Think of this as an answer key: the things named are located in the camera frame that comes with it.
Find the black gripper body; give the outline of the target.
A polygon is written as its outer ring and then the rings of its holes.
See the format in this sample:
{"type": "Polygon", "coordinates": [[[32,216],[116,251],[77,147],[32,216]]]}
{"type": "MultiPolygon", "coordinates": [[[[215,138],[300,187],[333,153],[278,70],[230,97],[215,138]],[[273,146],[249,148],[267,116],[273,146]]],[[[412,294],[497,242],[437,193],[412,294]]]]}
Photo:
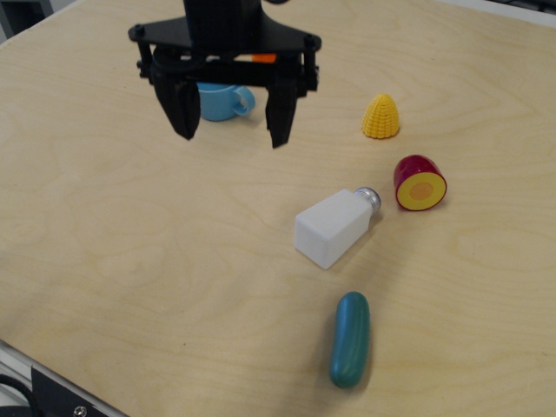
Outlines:
{"type": "Polygon", "coordinates": [[[315,91],[321,48],[317,35],[269,17],[260,1],[186,1],[184,17],[139,23],[129,39],[140,50],[143,78],[159,67],[187,80],[269,86],[295,78],[298,96],[315,91]],[[253,54],[275,53],[275,63],[253,63],[253,54]]]}

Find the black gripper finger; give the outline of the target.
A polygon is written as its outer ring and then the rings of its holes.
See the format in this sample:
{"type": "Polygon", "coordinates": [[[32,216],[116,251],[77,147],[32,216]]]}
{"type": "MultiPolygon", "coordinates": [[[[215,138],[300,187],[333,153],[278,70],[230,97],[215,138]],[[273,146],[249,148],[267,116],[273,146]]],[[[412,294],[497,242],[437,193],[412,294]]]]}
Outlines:
{"type": "Polygon", "coordinates": [[[152,78],[156,97],[173,130],[186,140],[192,139],[201,119],[197,84],[166,72],[155,72],[152,78]]]}
{"type": "Polygon", "coordinates": [[[295,78],[279,77],[267,87],[268,100],[265,108],[267,130],[272,148],[277,149],[288,142],[298,100],[295,78]]]}

